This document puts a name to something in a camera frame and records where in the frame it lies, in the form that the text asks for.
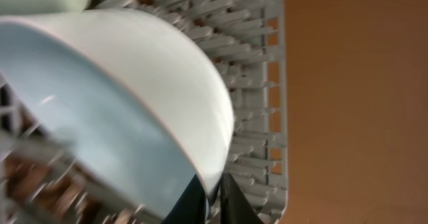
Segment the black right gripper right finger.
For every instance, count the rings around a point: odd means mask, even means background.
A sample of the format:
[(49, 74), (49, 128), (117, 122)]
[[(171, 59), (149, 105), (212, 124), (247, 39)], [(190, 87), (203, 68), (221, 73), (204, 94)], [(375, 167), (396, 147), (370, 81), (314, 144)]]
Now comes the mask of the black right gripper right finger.
[(263, 224), (231, 174), (223, 174), (220, 190), (220, 224)]

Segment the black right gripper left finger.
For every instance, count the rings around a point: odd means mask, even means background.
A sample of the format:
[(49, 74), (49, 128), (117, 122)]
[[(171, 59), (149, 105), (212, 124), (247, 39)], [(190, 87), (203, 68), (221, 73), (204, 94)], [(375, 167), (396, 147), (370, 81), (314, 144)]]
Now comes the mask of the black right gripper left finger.
[(207, 198), (195, 175), (162, 224), (205, 224)]

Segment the light blue bowl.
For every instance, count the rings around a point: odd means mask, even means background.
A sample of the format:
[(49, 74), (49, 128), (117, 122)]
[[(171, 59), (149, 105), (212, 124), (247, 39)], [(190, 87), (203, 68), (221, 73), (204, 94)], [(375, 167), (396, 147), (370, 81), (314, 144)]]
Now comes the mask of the light blue bowl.
[(1, 75), (98, 180), (166, 217), (193, 178), (214, 195), (234, 115), (201, 48), (131, 9), (6, 15)]

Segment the grey dishwasher rack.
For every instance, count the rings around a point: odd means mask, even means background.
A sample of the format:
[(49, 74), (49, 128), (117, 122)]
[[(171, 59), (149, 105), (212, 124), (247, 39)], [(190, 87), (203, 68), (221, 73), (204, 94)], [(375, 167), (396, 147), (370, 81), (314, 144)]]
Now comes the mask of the grey dishwasher rack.
[[(288, 204), (286, 137), (270, 130), (279, 108), (268, 78), (279, 51), (264, 37), (278, 10), (269, 0), (92, 0), (89, 10), (131, 9), (158, 17), (195, 42), (222, 77), (231, 98), (234, 129), (219, 185), (207, 198), (205, 223), (220, 223), (224, 173), (235, 179), (263, 223), (277, 223)], [(38, 13), (28, 15), (45, 15)], [(2, 223), (162, 223), (146, 205), (134, 204), (98, 180), (31, 114), (1, 75)]]

